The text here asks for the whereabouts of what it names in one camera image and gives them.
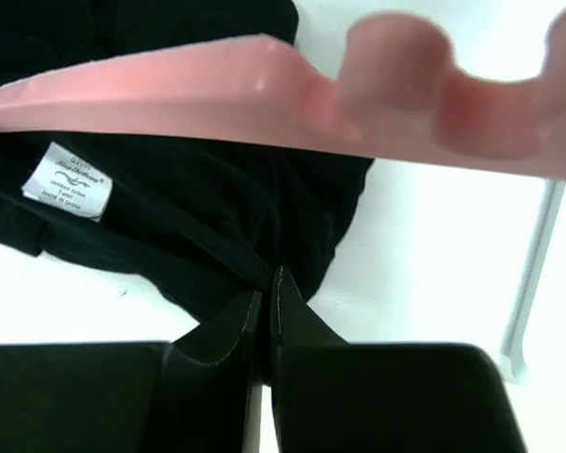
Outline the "pink plastic hanger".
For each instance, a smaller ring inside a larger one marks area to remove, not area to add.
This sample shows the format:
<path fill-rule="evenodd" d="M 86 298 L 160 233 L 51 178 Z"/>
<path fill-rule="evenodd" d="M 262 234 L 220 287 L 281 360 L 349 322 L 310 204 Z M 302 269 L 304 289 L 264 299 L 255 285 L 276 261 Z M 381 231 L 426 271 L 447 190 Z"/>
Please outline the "pink plastic hanger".
<path fill-rule="evenodd" d="M 566 180 L 566 9 L 541 73 L 461 71 L 427 20 L 355 23 L 336 79 L 266 35 L 103 59 L 0 87 L 0 132 L 192 137 Z"/>

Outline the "black t shirt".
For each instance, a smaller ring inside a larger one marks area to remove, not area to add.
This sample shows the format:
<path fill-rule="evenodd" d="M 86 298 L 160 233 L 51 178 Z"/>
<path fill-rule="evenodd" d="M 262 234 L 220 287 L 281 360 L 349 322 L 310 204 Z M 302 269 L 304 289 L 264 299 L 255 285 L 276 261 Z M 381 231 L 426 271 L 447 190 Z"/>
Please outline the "black t shirt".
<path fill-rule="evenodd" d="M 294 42 L 290 1 L 0 1 L 0 85 L 89 60 L 265 33 Z M 99 222 L 27 199 L 51 143 L 113 183 Z M 193 317 L 277 268 L 319 289 L 370 159 L 241 143 L 64 132 L 0 134 L 0 243 L 137 274 Z"/>

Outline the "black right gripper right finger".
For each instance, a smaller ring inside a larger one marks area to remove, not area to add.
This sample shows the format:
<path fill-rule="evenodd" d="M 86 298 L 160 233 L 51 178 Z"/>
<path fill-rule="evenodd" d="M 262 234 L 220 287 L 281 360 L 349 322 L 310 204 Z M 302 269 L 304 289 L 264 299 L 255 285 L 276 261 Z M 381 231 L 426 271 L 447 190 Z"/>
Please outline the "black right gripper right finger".
<path fill-rule="evenodd" d="M 523 452 L 491 358 L 469 344 L 350 344 L 279 269 L 271 314 L 283 452 Z"/>

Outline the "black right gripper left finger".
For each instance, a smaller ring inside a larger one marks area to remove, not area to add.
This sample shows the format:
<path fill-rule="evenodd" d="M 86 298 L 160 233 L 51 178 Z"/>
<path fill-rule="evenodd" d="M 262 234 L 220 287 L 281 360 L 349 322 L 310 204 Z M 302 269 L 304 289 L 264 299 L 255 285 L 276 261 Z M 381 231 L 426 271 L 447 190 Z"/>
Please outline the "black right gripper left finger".
<path fill-rule="evenodd" d="M 0 345 L 0 452 L 256 452 L 261 296 L 172 343 Z"/>

